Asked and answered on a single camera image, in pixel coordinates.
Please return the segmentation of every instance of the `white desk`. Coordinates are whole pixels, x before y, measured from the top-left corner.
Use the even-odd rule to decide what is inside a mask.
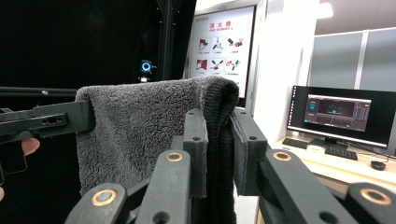
[[[290,137],[309,142],[311,139],[304,137]],[[358,160],[353,161],[331,155],[319,156],[309,153],[305,149],[285,146],[284,139],[280,139],[272,146],[273,149],[289,150],[298,156],[324,185],[346,193],[347,186],[356,182],[369,182],[387,188],[396,193],[396,161],[385,162],[384,171],[377,171],[371,167],[371,161],[386,161],[385,157],[367,151],[349,147],[347,150],[358,153]]]

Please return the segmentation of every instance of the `towel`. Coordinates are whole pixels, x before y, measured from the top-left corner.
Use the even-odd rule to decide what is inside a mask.
[[[182,135],[185,114],[204,113],[207,197],[192,200],[192,223],[235,223],[233,135],[230,115],[238,87],[222,77],[90,86],[77,100],[90,100],[96,126],[77,133],[81,194],[102,183],[129,189],[151,176],[158,156]]]

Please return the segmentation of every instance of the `ceiling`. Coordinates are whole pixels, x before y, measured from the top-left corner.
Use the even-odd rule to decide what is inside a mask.
[[[316,35],[396,27],[396,0],[320,0],[333,17],[317,21]]]

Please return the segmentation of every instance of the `computer mouse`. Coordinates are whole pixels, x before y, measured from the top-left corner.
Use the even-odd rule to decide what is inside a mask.
[[[372,161],[372,167],[375,170],[383,171],[387,165],[381,161]]]

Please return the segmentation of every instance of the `poster diagram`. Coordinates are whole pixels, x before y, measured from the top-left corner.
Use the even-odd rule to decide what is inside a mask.
[[[221,76],[245,98],[254,7],[196,16],[191,45],[191,77]]]

